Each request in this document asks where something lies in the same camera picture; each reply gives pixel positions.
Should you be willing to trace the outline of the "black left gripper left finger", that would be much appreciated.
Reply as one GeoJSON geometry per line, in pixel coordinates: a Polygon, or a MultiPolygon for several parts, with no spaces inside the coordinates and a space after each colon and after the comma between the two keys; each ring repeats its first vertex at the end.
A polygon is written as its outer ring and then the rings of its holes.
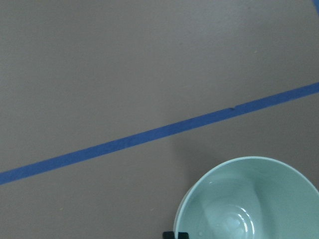
{"type": "Polygon", "coordinates": [[[173,231],[166,231],[162,234],[163,239],[175,239],[175,235],[173,231]]]}

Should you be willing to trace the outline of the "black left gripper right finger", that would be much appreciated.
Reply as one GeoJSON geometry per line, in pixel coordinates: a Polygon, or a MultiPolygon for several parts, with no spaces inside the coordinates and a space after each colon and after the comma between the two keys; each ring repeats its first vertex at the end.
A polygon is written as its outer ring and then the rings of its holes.
{"type": "Polygon", "coordinates": [[[177,235],[178,239],[189,239],[189,234],[186,232],[179,232],[177,235]]]}

